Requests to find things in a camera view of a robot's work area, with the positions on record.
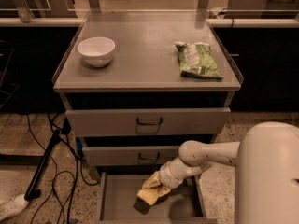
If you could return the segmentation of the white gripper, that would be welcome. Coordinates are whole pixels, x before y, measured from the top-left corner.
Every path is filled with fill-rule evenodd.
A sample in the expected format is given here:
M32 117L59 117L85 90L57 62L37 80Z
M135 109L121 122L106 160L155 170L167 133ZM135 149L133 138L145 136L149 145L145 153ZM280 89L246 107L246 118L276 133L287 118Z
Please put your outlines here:
M168 194L171 189L177 188L183 182L182 179L177 179L170 172L169 165L164 164L159 172L154 172L144 183L143 189L152 189L153 199L158 200L160 197Z

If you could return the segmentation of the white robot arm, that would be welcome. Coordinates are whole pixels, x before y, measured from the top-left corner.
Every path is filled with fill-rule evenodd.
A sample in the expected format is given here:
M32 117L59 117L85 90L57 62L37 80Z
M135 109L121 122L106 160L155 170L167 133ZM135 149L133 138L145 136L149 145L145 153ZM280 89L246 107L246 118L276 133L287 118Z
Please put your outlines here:
M253 126L239 142L186 141L138 192L150 205L211 163L235 168L235 224L299 224L299 128Z

